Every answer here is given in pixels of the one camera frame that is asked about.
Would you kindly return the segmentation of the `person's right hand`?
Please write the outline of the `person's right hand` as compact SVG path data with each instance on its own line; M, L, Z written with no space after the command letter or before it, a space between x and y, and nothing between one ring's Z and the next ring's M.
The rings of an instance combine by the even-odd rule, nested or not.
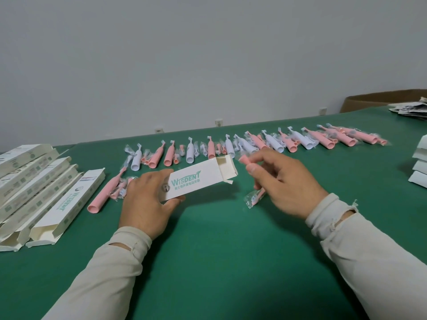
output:
M277 186L266 191L282 212L306 220L328 192L297 159L264 148L248 157L250 163L268 163L275 167Z

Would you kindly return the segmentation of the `person's left hand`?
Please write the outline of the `person's left hand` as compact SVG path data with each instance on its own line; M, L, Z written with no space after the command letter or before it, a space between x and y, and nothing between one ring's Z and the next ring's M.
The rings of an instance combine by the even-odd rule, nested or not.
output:
M173 169L148 172L132 181L123 201L118 227L132 227L144 232L151 240L157 239L166 229L172 214L162 213L158 193L162 183Z

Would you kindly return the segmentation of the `white green-print carton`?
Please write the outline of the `white green-print carton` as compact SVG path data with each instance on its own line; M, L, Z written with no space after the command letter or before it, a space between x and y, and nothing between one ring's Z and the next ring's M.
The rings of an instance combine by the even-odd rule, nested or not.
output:
M162 183L158 199L164 202L220 182L232 184L237 176L230 155L212 158L171 173Z

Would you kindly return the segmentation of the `person's left forearm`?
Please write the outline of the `person's left forearm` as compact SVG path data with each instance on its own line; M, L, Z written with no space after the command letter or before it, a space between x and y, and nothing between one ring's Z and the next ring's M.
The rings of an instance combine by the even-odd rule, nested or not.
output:
M41 320L125 320L151 244L143 231L119 228Z

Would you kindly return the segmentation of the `person's right forearm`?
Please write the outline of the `person's right forearm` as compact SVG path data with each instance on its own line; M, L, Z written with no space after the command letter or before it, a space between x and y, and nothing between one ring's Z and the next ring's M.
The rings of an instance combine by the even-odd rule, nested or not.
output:
M427 264L329 194L307 220L370 320L427 320Z

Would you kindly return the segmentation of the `row of toothbrushes and packets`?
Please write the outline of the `row of toothbrushes and packets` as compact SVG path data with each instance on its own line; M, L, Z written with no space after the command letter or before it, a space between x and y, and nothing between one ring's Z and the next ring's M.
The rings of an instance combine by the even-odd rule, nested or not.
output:
M219 139L217 142L208 136L207 143L194 141L189 137L186 145L178 145L174 140L171 140L167 149L165 149L166 142L162 140L161 146L155 151L142 148L141 144L137 145L137 150L132 150L127 145L125 152L128 156L121 171L125 171L127 167L131 167L132 171L138 171L142 164L154 169L158 166L161 158L164 158L165 167L171 167L179 164L181 159L184 159L187 164L194 164L195 159L200 155L208 159L226 155L232 159L237 159L238 155L252 154L265 148L271 148L279 153L283 153L285 150L295 153L299 146L311 150L317 145L322 145L331 150L337 143L342 143L348 147L353 147L359 143L389 145L388 140L380 135L366 133L356 128L336 127L331 124L325 126L318 124L317 128L317 130L310 130L304 127L301 132L292 127L287 127L285 132L278 128L276 133L271 134L267 133L266 130L262 130L260 134L252 134L246 131L243 137L237 134L234 136L226 134L225 141Z

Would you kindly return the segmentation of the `pink electric toothbrush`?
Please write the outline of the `pink electric toothbrush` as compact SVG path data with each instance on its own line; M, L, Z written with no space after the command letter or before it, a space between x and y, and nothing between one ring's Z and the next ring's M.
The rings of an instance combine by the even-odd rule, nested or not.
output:
M99 192L99 194L93 199L93 201L88 206L88 212L92 214L98 213L103 205L106 203L107 199L110 197L110 194L114 191L114 189L118 186L120 182L121 176L126 171L127 167L123 167L119 174L113 177L107 182L107 184L103 187L103 189Z

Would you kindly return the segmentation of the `green felt table cover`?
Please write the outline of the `green felt table cover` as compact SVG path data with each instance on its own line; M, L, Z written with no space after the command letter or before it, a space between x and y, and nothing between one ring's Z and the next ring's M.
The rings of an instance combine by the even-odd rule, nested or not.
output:
M56 148L68 149L64 156L80 171L105 168L103 188L125 161L126 145L156 150L162 139L180 145L189 136L218 141L225 134L313 130L326 123L378 134L391 145L299 146L287 155L303 162L328 192L348 204L356 200L361 215L427 263L427 189L408 182L427 121L386 107ZM236 168L233 184L187 194L175 210L143 260L127 319L367 319L303 221L281 213L267 196L248 209L244 197L253 179L238 162ZM121 206L122 200L108 200L98 214L84 206L55 245L0 253L0 320L40 320L117 229Z

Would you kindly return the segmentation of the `brown cardboard box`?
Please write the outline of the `brown cardboard box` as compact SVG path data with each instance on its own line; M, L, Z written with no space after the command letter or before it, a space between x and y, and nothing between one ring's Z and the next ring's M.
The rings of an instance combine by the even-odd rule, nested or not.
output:
M348 96L344 99L339 113L382 107L389 104L418 102L421 97L427 98L427 89L394 90Z

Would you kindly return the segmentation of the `row of white toothbrush boxes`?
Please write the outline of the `row of white toothbrush boxes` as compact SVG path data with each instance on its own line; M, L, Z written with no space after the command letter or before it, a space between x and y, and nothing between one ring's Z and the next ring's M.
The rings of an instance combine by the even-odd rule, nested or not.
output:
M21 145L0 154L0 253L53 244L105 177L79 171L70 156L48 144Z

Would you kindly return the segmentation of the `pile of printed leaflets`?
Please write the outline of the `pile of printed leaflets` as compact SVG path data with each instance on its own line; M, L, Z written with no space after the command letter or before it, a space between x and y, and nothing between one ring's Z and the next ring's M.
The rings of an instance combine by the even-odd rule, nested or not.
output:
M400 116L427 120L427 98L421 97L417 102L388 104L389 111Z

